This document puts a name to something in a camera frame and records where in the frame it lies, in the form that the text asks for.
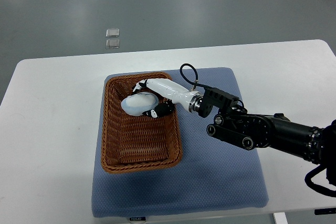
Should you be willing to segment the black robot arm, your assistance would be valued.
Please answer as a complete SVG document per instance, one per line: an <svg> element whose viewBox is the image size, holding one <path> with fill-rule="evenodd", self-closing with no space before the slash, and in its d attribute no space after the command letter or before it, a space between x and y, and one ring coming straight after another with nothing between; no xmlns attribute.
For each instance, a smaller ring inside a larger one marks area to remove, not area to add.
<svg viewBox="0 0 336 224"><path fill-rule="evenodd" d="M317 167L305 176L306 185L322 195L335 197L334 190L312 181L325 171L329 184L335 185L335 122L321 129L293 123L282 113L249 114L239 97L206 85L204 93L199 93L169 79L144 79L135 84L132 93L144 88L203 118L217 107L213 123L206 128L209 136L248 151L271 147L316 164Z"/></svg>

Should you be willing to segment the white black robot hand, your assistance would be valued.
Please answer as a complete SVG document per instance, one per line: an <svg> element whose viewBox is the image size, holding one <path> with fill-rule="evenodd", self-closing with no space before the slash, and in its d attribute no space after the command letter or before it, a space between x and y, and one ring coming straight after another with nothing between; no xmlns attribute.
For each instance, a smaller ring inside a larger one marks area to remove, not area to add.
<svg viewBox="0 0 336 224"><path fill-rule="evenodd" d="M162 102L155 108L142 113L150 118L162 118L170 115L175 110L174 104L180 104L186 111L193 112L196 103L201 99L200 92L190 91L170 79L163 78L141 80L135 84L133 92L139 92L146 87L172 101Z"/></svg>

